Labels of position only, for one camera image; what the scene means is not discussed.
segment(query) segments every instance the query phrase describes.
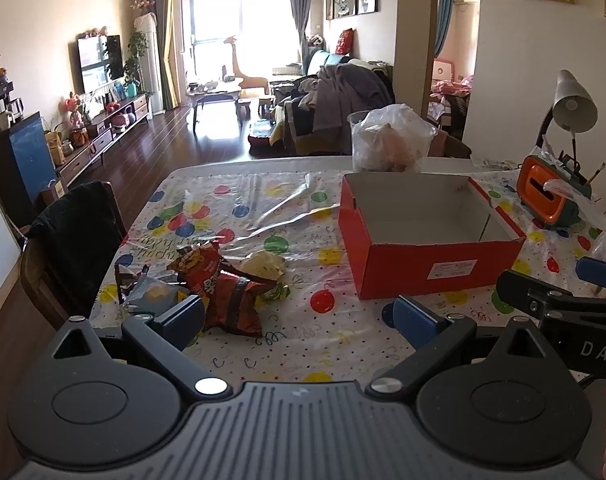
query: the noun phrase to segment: tv stand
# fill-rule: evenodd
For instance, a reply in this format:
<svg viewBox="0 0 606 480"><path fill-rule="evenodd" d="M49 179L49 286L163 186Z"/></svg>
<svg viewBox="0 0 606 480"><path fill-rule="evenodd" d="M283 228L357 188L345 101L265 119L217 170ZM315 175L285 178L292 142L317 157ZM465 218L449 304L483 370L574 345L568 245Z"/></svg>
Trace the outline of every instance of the tv stand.
<svg viewBox="0 0 606 480"><path fill-rule="evenodd" d="M91 164L100 160L103 163L104 153L116 142L129 133L137 124L143 120L147 121L147 95L139 94L119 101L120 108L117 110L97 115L92 119L92 124L87 125L87 134L90 143L77 148L65 157L65 163L56 167L56 174L66 186L69 186L84 170ZM112 127L112 118L119 113L132 112L136 120L123 131Z"/></svg>

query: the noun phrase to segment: window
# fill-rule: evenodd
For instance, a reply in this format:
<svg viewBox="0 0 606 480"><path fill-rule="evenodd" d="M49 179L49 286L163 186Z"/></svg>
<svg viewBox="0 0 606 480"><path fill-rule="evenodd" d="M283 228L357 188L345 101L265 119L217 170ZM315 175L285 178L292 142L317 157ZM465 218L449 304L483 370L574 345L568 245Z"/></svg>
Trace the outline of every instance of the window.
<svg viewBox="0 0 606 480"><path fill-rule="evenodd" d="M272 68L298 59L300 45L289 0L189 0L186 7L188 81L220 79L223 65L227 73L234 73L232 47L224 43L229 36L238 38L238 65L246 75L267 77Z"/></svg>

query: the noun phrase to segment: tablecloth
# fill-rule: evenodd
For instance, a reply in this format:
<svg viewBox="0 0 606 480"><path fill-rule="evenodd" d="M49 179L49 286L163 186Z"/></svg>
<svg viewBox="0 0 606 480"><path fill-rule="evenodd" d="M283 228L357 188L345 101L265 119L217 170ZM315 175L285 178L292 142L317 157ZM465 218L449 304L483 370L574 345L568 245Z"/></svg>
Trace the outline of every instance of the tablecloth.
<svg viewBox="0 0 606 480"><path fill-rule="evenodd" d="M264 336L246 338L219 329L200 333L184 353L233 385L245 380L367 383L414 350L382 319L390 300L360 301L337 224L344 171L194 176L193 168L166 178L134 222L114 262L150 276L167 274L176 247L217 238L233 264L257 250L286 260L291 293L271 303L257 300ZM527 234L513 268L587 295L576 260L598 231L580 222L544 230L520 204L517 171L475 173L473 178ZM442 316L459 312L480 325L502 326L513 309L493 287L421 296ZM110 270L92 309L95 327L115 326L129 314L119 307Z"/></svg>

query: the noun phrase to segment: red box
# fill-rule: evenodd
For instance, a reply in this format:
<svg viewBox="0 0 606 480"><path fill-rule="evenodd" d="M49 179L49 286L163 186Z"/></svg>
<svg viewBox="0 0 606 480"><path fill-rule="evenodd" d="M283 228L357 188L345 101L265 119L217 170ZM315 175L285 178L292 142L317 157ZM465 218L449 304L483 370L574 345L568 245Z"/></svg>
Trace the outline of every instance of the red box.
<svg viewBox="0 0 606 480"><path fill-rule="evenodd" d="M525 242L461 175L347 174L339 226L362 300L494 285Z"/></svg>

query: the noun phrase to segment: lamp shade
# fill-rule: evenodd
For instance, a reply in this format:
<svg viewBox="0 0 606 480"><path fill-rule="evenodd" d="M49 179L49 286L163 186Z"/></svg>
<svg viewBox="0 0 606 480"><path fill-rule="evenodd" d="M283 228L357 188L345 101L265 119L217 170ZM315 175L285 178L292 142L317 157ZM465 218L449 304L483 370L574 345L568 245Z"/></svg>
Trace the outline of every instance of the lamp shade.
<svg viewBox="0 0 606 480"><path fill-rule="evenodd" d="M598 110L590 94L569 70L558 73L552 113L556 124L574 134L592 129L598 120Z"/></svg>

